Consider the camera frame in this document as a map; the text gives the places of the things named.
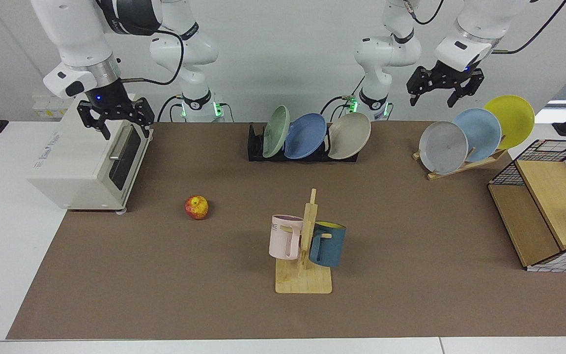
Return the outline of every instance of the black cable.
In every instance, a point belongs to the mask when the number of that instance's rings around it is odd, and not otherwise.
[[[171,121],[171,123],[173,123],[173,118],[171,117],[171,112],[172,112],[172,110],[173,110],[174,107],[180,107],[180,108],[182,108],[182,103],[176,103],[175,105],[172,105],[172,106],[169,108],[169,121]]]
[[[233,123],[235,123],[235,118],[233,117],[233,108],[231,108],[231,105],[229,105],[228,103],[220,103],[220,107],[228,107],[228,110],[231,112],[231,121]]]
[[[157,122],[161,121],[161,116],[163,115],[163,111],[165,110],[165,108],[167,107],[167,105],[168,105],[173,99],[182,99],[182,96],[172,96],[172,97],[168,98],[165,103],[163,103],[163,106],[161,107],[161,110],[159,111],[159,116],[157,116]]]
[[[329,107],[329,105],[332,104],[333,102],[337,101],[338,99],[345,99],[345,98],[344,98],[344,96],[337,96],[337,97],[334,97],[334,98],[330,99],[330,100],[326,103],[326,105],[324,105],[323,109],[320,111],[320,114],[321,114],[321,115],[324,114],[324,111]]]
[[[366,78],[366,75],[362,76],[362,79],[360,80],[359,83],[357,83],[357,86],[355,87],[355,90],[353,90],[353,92],[351,93],[351,96],[355,96],[355,92],[357,92],[357,89],[359,89],[362,85],[362,83],[364,82],[364,79]],[[342,110],[340,111],[340,115],[338,116],[338,119],[340,117],[342,117],[342,114],[344,113],[344,108],[342,108]]]
[[[528,47],[528,45],[530,45],[530,43],[532,43],[533,40],[535,40],[539,34],[541,34],[541,32],[545,29],[545,27],[547,27],[548,24],[550,24],[550,22],[552,22],[552,20],[556,17],[556,15],[560,12],[560,10],[562,9],[562,7],[566,4],[566,0],[562,0],[562,2],[560,3],[560,6],[556,9],[556,11],[554,11],[554,13],[552,14],[552,16],[550,16],[549,20],[547,20],[547,22],[545,22],[545,24],[541,27],[541,29],[539,29],[533,36],[532,38],[530,38],[530,40],[528,40],[528,42],[526,42],[524,45],[521,45],[521,47],[519,47],[519,49],[515,49],[515,50],[505,50],[505,49],[499,49],[499,50],[493,50],[492,53],[493,54],[516,54],[518,52],[521,52],[521,50],[525,49],[525,47]]]
[[[436,15],[438,15],[438,12],[440,11],[440,8],[442,7],[443,2],[445,2],[445,0],[440,0],[440,4],[438,4],[438,8],[436,9],[436,12],[434,12],[433,16],[431,16],[431,18],[425,22],[420,22],[418,20],[418,18],[416,18],[416,16],[413,16],[414,20],[416,21],[416,23],[418,23],[419,25],[429,25],[429,23],[431,23],[434,18],[436,18]]]
[[[173,32],[157,30],[154,33],[169,34],[170,36],[175,36],[176,38],[178,38],[178,42],[180,43],[180,60],[178,62],[178,67],[176,68],[176,71],[174,72],[173,76],[171,77],[171,79],[169,81],[166,81],[164,83],[162,83],[160,81],[146,79],[146,78],[123,79],[123,80],[121,80],[122,83],[151,83],[151,84],[155,84],[155,85],[167,86],[167,85],[170,85],[171,83],[173,83],[175,81],[175,79],[178,77],[178,73],[180,72],[180,68],[182,68],[182,61],[185,58],[185,43],[182,42],[182,38],[180,38],[180,36],[178,34],[173,33]]]
[[[333,116],[335,115],[335,112],[338,110],[338,108],[342,108],[342,110],[344,110],[346,107],[348,107],[348,104],[346,104],[346,103],[344,103],[343,105],[337,106],[337,107],[333,110],[333,113],[331,114],[331,119],[329,119],[329,123],[333,122]]]

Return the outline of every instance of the mug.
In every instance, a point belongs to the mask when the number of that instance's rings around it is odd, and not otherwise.
[[[336,267],[340,264],[346,227],[334,222],[316,221],[311,240],[310,261],[317,265]]]
[[[300,250],[303,219],[291,215],[272,215],[270,256],[281,260],[295,260]]]

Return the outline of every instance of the blue plate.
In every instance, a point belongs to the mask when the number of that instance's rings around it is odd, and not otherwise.
[[[471,108],[460,113],[453,120],[469,141],[469,151],[475,151],[467,157],[467,162],[476,163],[495,152],[501,141],[501,126],[497,117],[483,108]]]
[[[296,119],[285,139],[285,156],[288,159],[303,159],[320,148],[326,135],[326,121],[319,114],[307,114]]]

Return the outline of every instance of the red apple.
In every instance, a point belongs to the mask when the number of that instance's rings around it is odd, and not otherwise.
[[[194,220],[202,220],[209,212],[209,203],[202,195],[192,195],[185,202],[187,215]]]

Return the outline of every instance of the plate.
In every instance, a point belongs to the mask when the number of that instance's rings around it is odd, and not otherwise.
[[[307,114],[289,126],[285,139],[285,156],[303,159],[320,148],[326,135],[326,121],[320,114]]]
[[[497,117],[501,125],[501,134],[505,135],[499,148],[514,148],[532,133],[534,110],[524,98],[511,94],[499,96],[486,103],[484,109]]]
[[[475,163],[492,155],[501,141],[501,125],[494,114],[483,108],[471,108],[460,113],[453,122],[467,135],[467,162]]]
[[[462,129],[450,121],[432,123],[418,144],[421,161],[431,172],[448,175],[467,159],[469,143]]]
[[[370,119],[360,113],[347,114],[338,119],[329,128],[329,157],[343,160],[360,152],[368,143],[370,126]]]
[[[263,157],[269,158],[281,151],[288,131],[289,110],[285,106],[279,106],[263,131]]]

